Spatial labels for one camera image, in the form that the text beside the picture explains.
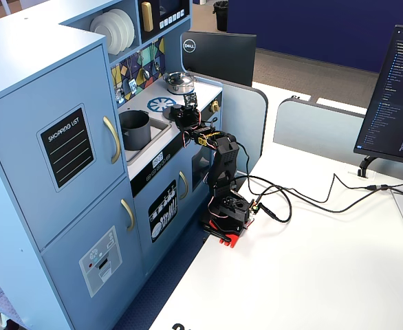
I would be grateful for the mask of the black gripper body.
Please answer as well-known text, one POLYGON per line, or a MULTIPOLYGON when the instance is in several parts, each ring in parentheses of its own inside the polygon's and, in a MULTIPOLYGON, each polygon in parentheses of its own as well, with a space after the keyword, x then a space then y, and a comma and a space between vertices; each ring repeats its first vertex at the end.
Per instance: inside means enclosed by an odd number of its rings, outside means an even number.
POLYGON ((199 110, 193 109, 189 111, 189 114, 186 116, 186 126, 185 130, 195 130, 201 124, 201 113, 199 110))

